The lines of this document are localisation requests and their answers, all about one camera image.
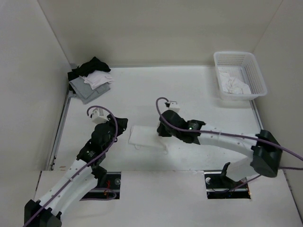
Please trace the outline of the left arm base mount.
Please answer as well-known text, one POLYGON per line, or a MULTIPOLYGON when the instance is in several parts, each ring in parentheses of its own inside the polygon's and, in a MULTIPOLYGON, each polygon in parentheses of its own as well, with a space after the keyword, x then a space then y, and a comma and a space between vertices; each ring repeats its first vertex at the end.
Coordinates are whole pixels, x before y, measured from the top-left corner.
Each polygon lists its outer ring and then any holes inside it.
POLYGON ((110 201, 120 199, 121 172, 108 172, 104 180, 90 190, 81 201, 110 201))

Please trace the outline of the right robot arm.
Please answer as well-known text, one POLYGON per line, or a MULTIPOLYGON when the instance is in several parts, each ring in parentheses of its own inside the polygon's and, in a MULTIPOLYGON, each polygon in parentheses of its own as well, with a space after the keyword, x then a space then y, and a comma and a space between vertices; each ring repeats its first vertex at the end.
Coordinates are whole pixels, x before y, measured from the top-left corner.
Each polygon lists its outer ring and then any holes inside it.
POLYGON ((157 133, 160 137, 175 137, 187 144, 214 146, 244 155, 244 159, 224 165, 219 180, 225 187, 256 174, 269 178, 277 176, 282 149, 267 130, 252 137, 228 134, 216 131, 203 121, 185 121, 173 110, 163 112, 159 121, 157 133))

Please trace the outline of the white tank top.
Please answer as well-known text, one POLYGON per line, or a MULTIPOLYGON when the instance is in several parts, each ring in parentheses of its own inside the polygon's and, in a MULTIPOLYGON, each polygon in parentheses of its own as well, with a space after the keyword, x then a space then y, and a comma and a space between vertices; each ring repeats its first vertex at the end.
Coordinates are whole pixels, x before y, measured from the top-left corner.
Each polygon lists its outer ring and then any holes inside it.
POLYGON ((176 140, 172 137, 161 137, 156 130, 156 127, 134 125, 130 130, 128 144, 137 151, 167 154, 176 144, 176 140))

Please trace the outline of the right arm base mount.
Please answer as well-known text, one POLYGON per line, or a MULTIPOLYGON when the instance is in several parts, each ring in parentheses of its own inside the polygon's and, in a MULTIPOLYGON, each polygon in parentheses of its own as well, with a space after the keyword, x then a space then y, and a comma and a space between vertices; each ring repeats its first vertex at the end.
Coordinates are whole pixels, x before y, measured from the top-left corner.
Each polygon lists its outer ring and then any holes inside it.
POLYGON ((229 179, 226 176, 227 167, 230 162, 223 166, 221 171, 206 171, 204 172, 206 196, 208 199, 250 199, 250 191, 248 185, 237 186, 246 182, 247 179, 237 182, 229 179))

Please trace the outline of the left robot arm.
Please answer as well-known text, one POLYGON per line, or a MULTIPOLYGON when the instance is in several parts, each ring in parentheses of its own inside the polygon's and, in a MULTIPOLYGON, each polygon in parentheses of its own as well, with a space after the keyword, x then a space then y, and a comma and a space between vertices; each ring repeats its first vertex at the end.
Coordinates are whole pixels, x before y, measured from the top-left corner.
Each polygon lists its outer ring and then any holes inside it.
POLYGON ((108 115, 96 125, 64 176, 40 199, 27 202, 24 226, 60 227, 64 213, 90 190, 106 184, 107 171, 100 166, 110 147, 127 128, 128 119, 108 115))

